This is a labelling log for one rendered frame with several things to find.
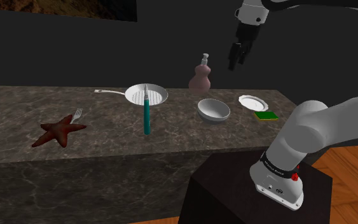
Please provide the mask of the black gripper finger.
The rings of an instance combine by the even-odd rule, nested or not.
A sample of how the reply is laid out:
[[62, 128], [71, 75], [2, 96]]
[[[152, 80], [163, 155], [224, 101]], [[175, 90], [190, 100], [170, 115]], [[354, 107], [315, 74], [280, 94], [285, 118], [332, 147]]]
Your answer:
[[238, 56], [238, 63], [243, 64], [245, 62], [246, 57], [250, 53], [252, 49], [253, 41], [245, 41], [241, 44], [240, 47], [240, 55]]
[[230, 48], [230, 53], [228, 56], [228, 59], [229, 59], [228, 69], [230, 71], [233, 71], [235, 69], [238, 58], [241, 55], [241, 47], [242, 47], [242, 45], [240, 43], [233, 43]]

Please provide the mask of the pink soap dispenser bottle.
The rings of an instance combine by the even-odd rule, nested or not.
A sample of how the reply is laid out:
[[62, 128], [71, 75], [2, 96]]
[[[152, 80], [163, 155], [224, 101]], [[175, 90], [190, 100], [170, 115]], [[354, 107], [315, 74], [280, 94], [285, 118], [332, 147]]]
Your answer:
[[210, 81], [208, 75], [210, 74], [211, 69], [207, 65], [208, 57], [208, 53], [203, 54], [201, 64], [196, 66], [195, 75], [194, 77], [192, 77], [188, 84], [189, 90], [193, 94], [202, 95], [207, 93], [210, 89]]

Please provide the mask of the red starfish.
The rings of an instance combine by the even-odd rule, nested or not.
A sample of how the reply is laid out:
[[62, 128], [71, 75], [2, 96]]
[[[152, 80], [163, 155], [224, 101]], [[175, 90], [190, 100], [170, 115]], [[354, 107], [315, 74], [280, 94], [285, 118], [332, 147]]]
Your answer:
[[56, 139], [59, 145], [65, 148], [67, 146], [69, 133], [86, 128], [86, 125], [72, 124], [72, 119], [73, 115], [68, 115], [57, 123], [42, 123], [40, 127], [46, 132], [31, 146], [35, 148], [51, 141], [52, 139]]

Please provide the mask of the dark robot stand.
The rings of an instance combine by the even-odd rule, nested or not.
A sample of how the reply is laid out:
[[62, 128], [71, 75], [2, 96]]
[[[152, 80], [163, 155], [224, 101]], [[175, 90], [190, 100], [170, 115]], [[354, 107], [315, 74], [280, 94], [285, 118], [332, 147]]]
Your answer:
[[330, 224], [332, 177], [301, 162], [297, 211], [259, 193], [249, 169], [260, 151], [212, 154], [191, 176], [178, 224]]

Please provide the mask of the white grill pan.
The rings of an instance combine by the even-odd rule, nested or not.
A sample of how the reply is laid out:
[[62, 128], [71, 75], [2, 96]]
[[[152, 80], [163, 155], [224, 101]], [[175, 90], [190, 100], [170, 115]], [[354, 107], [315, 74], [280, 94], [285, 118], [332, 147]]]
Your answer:
[[169, 97], [169, 94], [166, 89], [152, 83], [136, 84], [126, 89], [125, 92], [119, 92], [114, 90], [101, 90], [101, 89], [95, 89], [94, 92], [121, 94], [124, 95], [129, 102], [131, 102], [132, 104], [136, 104], [138, 106], [144, 105], [145, 96], [148, 97], [150, 106], [156, 106], [162, 104]]

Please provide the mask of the white bowl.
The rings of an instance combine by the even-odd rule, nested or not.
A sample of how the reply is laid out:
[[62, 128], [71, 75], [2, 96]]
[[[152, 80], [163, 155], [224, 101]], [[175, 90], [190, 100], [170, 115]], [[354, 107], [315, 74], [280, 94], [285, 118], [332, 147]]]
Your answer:
[[200, 118], [209, 123], [222, 123], [231, 115], [227, 104], [217, 99], [202, 99], [197, 104]]

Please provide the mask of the green and yellow sponge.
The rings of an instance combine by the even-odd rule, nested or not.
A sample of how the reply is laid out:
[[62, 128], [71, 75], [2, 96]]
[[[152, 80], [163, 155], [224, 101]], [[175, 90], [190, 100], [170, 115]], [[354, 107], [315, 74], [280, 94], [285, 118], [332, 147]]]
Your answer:
[[255, 111], [255, 117], [258, 120], [278, 120], [279, 117], [273, 111]]

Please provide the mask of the brown wall picture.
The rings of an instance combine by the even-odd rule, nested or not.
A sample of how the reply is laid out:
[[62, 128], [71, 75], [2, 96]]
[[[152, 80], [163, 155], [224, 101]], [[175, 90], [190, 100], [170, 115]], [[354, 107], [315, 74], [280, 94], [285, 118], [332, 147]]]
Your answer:
[[0, 0], [0, 10], [137, 21], [137, 0]]

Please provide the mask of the white plate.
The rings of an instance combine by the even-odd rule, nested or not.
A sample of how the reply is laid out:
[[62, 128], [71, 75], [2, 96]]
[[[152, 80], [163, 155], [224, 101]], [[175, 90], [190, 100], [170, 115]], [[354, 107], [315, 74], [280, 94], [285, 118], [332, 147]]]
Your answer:
[[268, 110], [268, 104], [255, 96], [252, 95], [241, 95], [238, 98], [239, 103], [249, 110], [253, 111], [266, 111]]

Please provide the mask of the silver fork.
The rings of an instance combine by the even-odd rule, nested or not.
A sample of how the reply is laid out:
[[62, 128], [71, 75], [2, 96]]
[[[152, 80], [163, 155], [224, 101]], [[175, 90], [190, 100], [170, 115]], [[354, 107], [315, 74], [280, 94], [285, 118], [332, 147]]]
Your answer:
[[70, 124], [72, 124], [75, 120], [77, 120], [78, 118], [81, 117], [81, 114], [82, 114], [82, 108], [78, 108], [75, 112], [75, 114], [72, 116], [72, 120], [70, 122]]

